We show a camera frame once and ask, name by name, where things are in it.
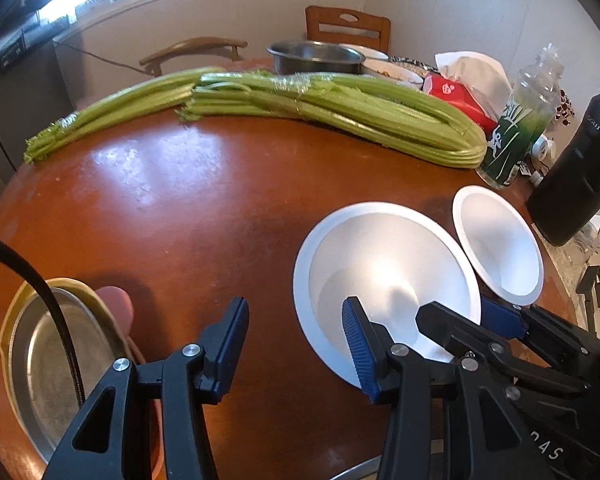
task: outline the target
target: celery bunch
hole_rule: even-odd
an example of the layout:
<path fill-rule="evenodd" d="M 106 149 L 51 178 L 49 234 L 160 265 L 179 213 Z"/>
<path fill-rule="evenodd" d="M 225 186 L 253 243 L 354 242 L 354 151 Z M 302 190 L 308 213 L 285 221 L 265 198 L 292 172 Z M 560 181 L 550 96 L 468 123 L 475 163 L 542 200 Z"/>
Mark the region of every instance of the celery bunch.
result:
<path fill-rule="evenodd" d="M 460 110 L 392 81 L 200 68 L 152 79 L 55 122 L 27 141 L 25 161 L 42 160 L 83 136 L 182 104 L 177 114 L 183 121 L 207 115 L 317 121 L 454 168 L 476 168 L 486 151 L 483 131 Z"/>
<path fill-rule="evenodd" d="M 318 121 L 454 168 L 476 168 L 486 151 L 484 132 L 457 108 L 407 86 L 366 76 L 205 74 L 180 118 L 220 114 Z"/>
<path fill-rule="evenodd" d="M 27 140 L 25 162 L 43 160 L 47 155 L 83 136 L 183 104 L 202 75 L 222 72 L 206 67 L 157 77 L 126 88 L 56 121 Z"/>

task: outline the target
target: white bowl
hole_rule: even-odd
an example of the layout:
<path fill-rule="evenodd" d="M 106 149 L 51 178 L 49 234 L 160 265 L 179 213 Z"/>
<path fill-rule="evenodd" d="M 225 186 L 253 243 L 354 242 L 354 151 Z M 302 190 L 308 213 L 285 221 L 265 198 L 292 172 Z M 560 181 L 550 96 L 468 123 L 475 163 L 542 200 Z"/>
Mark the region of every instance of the white bowl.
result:
<path fill-rule="evenodd" d="M 416 88 L 422 88 L 424 84 L 424 79 L 411 70 L 378 59 L 365 60 L 362 64 L 362 72 L 380 79 L 391 79 L 392 81 L 402 82 Z"/>
<path fill-rule="evenodd" d="M 352 48 L 353 50 L 362 54 L 367 59 L 379 59 L 381 61 L 389 61 L 389 56 L 387 56 L 387 54 L 385 54 L 384 52 L 380 52 L 379 50 L 369 48 L 368 46 L 354 45 L 349 43 L 341 43 L 340 46 Z"/>
<path fill-rule="evenodd" d="M 480 323 L 471 264 L 453 238 L 413 209 L 366 202 L 324 218 L 304 240 L 294 269 L 294 302 L 304 335 L 324 363 L 360 386 L 342 328 L 342 302 L 357 296 L 369 319 L 423 357 L 452 355 L 418 332 L 415 316 L 439 301 Z"/>
<path fill-rule="evenodd" d="M 536 239 L 514 207 L 481 186 L 463 187 L 454 198 L 458 238 L 484 283 L 509 303 L 528 305 L 544 282 Z"/>

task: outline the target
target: stainless steel bowl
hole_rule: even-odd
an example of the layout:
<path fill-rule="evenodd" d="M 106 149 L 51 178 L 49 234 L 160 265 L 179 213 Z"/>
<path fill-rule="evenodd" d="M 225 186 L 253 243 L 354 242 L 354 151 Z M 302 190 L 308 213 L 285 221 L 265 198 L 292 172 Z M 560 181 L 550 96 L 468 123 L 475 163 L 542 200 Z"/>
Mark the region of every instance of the stainless steel bowl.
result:
<path fill-rule="evenodd" d="M 279 41 L 267 47 L 276 73 L 344 72 L 359 74 L 365 56 L 352 48 L 319 41 Z"/>

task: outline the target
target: chair backrest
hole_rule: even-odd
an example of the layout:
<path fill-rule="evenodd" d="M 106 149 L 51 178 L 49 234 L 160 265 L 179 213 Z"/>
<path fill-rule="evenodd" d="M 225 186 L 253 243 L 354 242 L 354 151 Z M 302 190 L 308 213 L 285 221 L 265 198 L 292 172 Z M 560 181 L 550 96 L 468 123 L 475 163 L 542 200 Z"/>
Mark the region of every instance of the chair backrest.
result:
<path fill-rule="evenodd" d="M 229 57 L 232 61 L 238 61 L 240 59 L 238 48 L 244 48 L 246 46 L 247 42 L 242 40 L 199 36 L 197 38 L 189 38 L 188 40 L 174 43 L 167 48 L 142 58 L 139 63 L 148 75 L 159 76 L 162 75 L 161 64 L 174 57 L 187 56 L 190 54 L 217 54 L 219 56 Z"/>
<path fill-rule="evenodd" d="M 374 48 L 385 54 L 389 51 L 391 37 L 391 20 L 382 16 L 366 14 L 359 10 L 340 9 L 337 7 L 309 6 L 304 10 L 306 15 L 306 38 L 311 41 L 325 43 L 353 43 Z M 337 25 L 338 27 L 370 30 L 378 34 L 377 38 L 344 32 L 328 32 L 320 30 L 320 24 Z"/>

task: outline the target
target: water bottle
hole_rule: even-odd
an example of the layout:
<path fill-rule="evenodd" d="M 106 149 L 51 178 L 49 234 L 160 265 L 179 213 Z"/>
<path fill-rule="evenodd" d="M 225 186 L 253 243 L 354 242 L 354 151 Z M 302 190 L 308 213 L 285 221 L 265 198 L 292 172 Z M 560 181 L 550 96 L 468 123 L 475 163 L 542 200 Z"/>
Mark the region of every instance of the water bottle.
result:
<path fill-rule="evenodd" d="M 558 80 L 564 66 L 550 43 L 523 68 L 513 83 L 513 92 L 498 120 L 487 153 L 476 170 L 495 189 L 507 187 L 518 174 L 520 162 L 551 122 L 560 105 Z"/>
<path fill-rule="evenodd" d="M 578 131 L 526 202 L 542 236 L 564 245 L 600 209 L 600 94 Z"/>

